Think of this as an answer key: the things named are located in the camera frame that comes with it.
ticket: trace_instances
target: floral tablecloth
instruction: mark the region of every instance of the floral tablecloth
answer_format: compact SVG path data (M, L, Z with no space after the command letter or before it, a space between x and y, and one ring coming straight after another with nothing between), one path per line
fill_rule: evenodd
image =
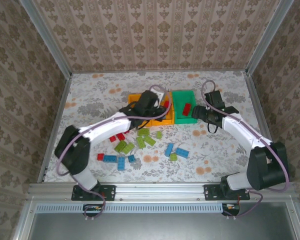
M169 91L193 90L197 104L203 104L200 95L202 83L214 80L221 91L226 106L234 106L243 118L258 130L254 108L241 71L201 72L130 72L104 74L73 74L70 92L62 114L54 147L65 128L90 124L108 118L128 104L128 95L142 93L153 84L164 86ZM156 131L162 139L156 139ZM176 124L150 128L150 136L156 140L151 147L139 149L137 132L125 135L136 147L132 150L135 163L125 162L125 170L118 171L116 163L97 161L97 153L118 155L114 148L118 144L108 139L90 150L88 167L101 182L207 182L219 181L224 175L243 171L248 163L245 149L223 129L216 134L208 133L207 124ZM168 143L174 143L173 151L180 147L189 151L188 159L178 156L170 161L165 156ZM71 176L58 176L57 158L53 155L48 165L45 182L72 182Z

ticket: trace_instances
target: wall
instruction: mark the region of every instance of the wall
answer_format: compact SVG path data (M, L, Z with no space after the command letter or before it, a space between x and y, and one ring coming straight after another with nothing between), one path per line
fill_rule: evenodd
M300 199L300 0L295 0L252 75L275 141L287 147Z
M0 0L0 240L37 181L64 84L24 8Z
M34 0L73 72L244 69L279 0Z

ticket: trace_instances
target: red lego brick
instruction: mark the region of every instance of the red lego brick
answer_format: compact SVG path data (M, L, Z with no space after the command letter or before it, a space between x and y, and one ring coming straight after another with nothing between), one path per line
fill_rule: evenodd
M105 155L104 155L103 153L98 153L96 159L97 159L98 161L103 161L103 160L104 160L104 156L105 156Z
M116 139L116 136L112 136L112 137L110 137L109 139L110 139L110 142L112 142L112 143L113 143L114 141L117 140L117 139Z
M167 109L169 107L169 101L165 101L163 106Z
M188 116L191 110L191 104L190 103L186 103L182 112L183 116Z
M122 133L116 135L120 141L125 140L125 136Z

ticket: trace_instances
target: green lego brick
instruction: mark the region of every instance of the green lego brick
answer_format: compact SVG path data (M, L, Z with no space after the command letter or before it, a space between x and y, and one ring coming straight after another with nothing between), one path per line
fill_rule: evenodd
M147 136L150 134L149 128L142 128L138 131L138 136Z
M144 138L143 138L143 140L147 143L147 144L149 144L151 147L153 147L154 145L155 145L155 143L156 143L156 141L155 140L153 140L151 137L149 137L149 136L145 136Z
M143 149L143 148L146 147L145 141L144 141L144 139L142 138L142 136L138 136L138 137L136 138L136 141L137 141L137 143L138 143L138 145L139 145L139 148Z
M192 111L196 104L194 91L173 91L173 106L174 106L174 124L196 124L197 119L191 117ZM185 105L191 104L191 110L188 116L184 116Z
M128 154L132 149L134 149L135 145L132 142L129 142L127 146L122 150L124 154Z
M176 153L171 153L170 154L170 161L177 161L178 158L177 158L177 154Z
M120 153L125 147L127 146L127 143L125 141L120 141L119 144L114 148L114 150L117 153Z
M156 139L162 139L162 132L156 131Z

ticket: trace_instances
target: orange bin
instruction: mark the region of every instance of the orange bin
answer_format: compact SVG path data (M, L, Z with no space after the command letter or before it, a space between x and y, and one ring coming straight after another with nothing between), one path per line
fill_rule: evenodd
M137 102L140 98L141 94L130 94L128 96L128 104L132 103L132 102ZM163 106L165 101L168 101L168 96L165 96L165 99L161 102L161 105ZM146 127L151 127L151 126L161 126L161 125L173 125L175 124L175 109L174 109L174 103L172 100L171 103L171 107L169 112L167 113L167 115L165 116L165 119L163 119L162 121L156 121L156 120L150 120L150 122L147 123L147 125L145 125Z

